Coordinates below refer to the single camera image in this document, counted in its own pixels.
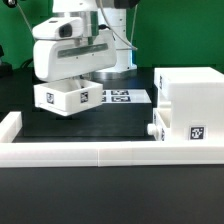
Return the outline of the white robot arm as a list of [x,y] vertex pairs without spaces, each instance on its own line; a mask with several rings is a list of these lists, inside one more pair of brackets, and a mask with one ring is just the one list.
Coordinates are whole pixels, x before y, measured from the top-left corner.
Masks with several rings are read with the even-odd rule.
[[139,1],[53,0],[54,16],[32,30],[36,76],[52,82],[113,67],[118,34],[112,27],[102,29],[98,15],[107,8],[132,8]]

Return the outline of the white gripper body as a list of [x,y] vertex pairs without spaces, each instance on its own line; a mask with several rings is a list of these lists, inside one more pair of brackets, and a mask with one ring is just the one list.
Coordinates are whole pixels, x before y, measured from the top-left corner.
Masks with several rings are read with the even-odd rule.
[[117,56],[111,30],[84,37],[81,17],[52,17],[32,30],[36,76],[52,82],[113,67]]

